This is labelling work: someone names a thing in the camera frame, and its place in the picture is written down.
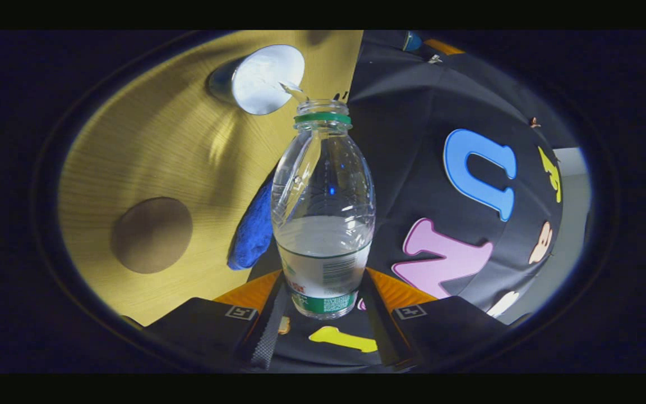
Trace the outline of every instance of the yellow wooden board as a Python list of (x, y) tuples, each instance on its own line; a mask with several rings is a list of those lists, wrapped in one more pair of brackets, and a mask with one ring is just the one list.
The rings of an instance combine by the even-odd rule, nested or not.
[[(239, 31), (190, 49), (137, 77), (100, 107), (77, 136), (59, 181), (64, 242), (106, 304), (149, 325), (190, 297), (214, 299), (246, 282), (226, 266), (236, 225), (295, 136), (296, 103), (261, 117), (206, 89), (216, 67), (270, 44), (295, 46), (311, 98), (349, 90), (362, 31)], [(113, 224), (142, 200), (180, 200), (193, 219), (190, 245), (154, 274), (113, 256)]]

